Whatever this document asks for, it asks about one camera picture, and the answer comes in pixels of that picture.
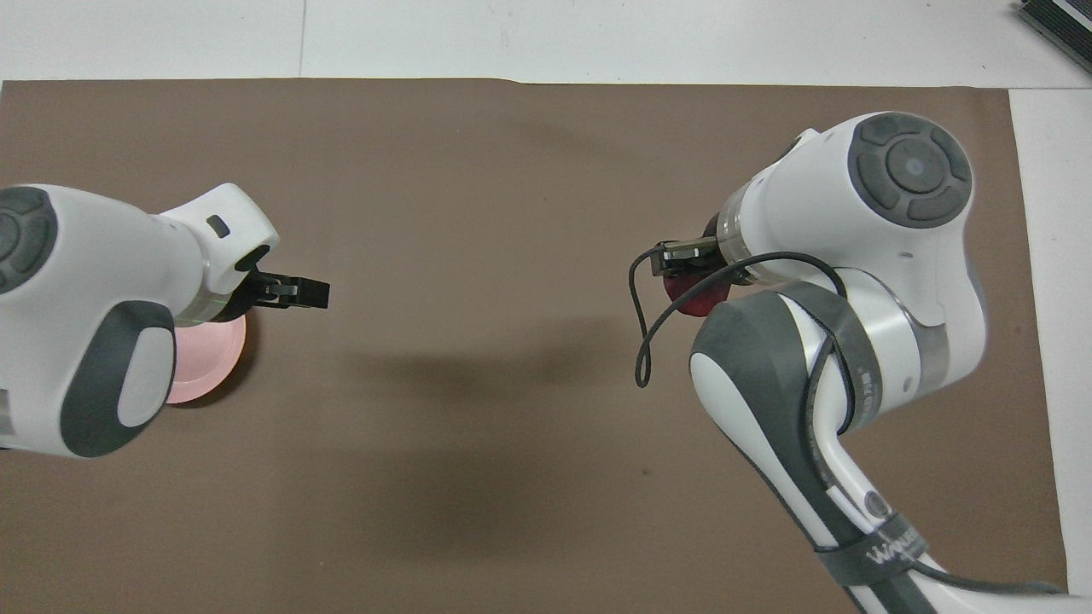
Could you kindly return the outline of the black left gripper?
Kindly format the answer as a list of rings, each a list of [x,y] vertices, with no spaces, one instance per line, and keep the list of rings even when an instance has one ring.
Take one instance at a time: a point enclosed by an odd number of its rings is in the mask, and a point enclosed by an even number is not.
[[[242,283],[230,293],[229,299],[213,316],[213,321],[230,322],[254,307],[287,310],[292,305],[309,310],[327,310],[330,304],[330,290],[331,285],[327,282],[273,275],[257,268],[250,269]]]

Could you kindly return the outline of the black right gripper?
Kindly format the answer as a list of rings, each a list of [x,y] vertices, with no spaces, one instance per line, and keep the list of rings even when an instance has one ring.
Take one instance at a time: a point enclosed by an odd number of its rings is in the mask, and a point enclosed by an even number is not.
[[[737,235],[735,222],[713,217],[707,223],[703,234],[695,240],[661,241],[658,252],[651,257],[652,276],[697,275],[702,279],[713,275],[734,262],[733,257],[725,256],[724,245]]]

